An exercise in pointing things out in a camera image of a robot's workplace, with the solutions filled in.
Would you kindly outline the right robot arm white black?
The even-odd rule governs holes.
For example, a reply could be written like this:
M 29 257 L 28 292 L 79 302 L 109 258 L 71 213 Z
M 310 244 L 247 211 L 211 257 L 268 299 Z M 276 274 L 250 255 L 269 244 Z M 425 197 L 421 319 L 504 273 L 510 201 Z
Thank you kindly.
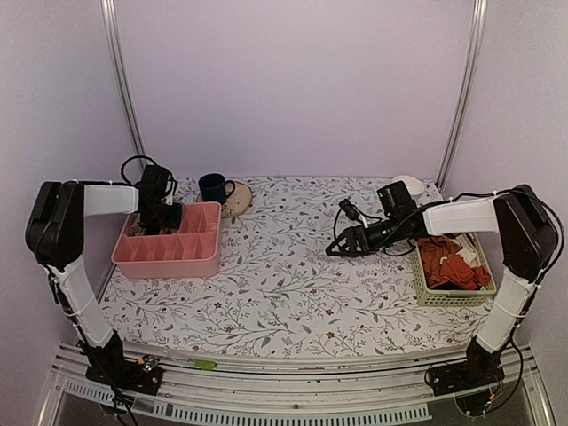
M 471 339 L 459 368 L 465 386 L 477 387 L 493 372 L 493 364 L 512 337 L 535 298 L 545 275 L 564 248 L 564 228 L 557 214 L 529 185 L 493 193 L 463 193 L 449 201 L 417 205 L 406 185 L 395 181 L 377 192 L 385 218 L 367 223 L 349 201 L 340 210 L 353 225 L 335 234 L 328 256 L 374 254 L 404 239 L 497 233 L 503 254 L 501 284 L 484 325 Z

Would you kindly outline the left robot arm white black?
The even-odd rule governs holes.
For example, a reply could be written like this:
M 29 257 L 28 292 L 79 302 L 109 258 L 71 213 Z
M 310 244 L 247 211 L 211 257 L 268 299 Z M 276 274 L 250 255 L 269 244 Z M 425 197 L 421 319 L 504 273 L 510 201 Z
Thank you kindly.
M 83 261 L 87 217 L 136 214 L 143 230 L 180 227 L 183 207 L 174 202 L 178 182 L 151 162 L 137 183 L 68 180 L 42 183 L 28 220 L 25 241 L 48 277 L 56 304 L 74 325 L 93 367 L 113 385 L 132 376 L 122 340 L 104 317 Z

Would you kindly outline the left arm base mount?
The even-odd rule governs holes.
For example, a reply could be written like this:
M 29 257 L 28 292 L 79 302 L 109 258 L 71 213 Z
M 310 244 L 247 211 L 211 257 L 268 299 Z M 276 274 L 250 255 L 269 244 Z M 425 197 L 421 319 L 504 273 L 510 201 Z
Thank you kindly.
M 105 363 L 102 359 L 89 357 L 90 366 L 86 378 L 118 389 L 156 396 L 162 384 L 163 369 L 151 367 L 137 361 L 120 357 L 117 361 Z

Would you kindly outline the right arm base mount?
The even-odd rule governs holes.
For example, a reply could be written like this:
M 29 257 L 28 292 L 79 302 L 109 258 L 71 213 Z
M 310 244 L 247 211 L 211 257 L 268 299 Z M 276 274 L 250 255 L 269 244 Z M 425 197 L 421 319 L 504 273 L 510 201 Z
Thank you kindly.
M 490 384 L 500 385 L 504 378 L 500 355 L 453 363 L 437 362 L 431 364 L 424 374 L 424 382 L 435 396 L 470 391 Z

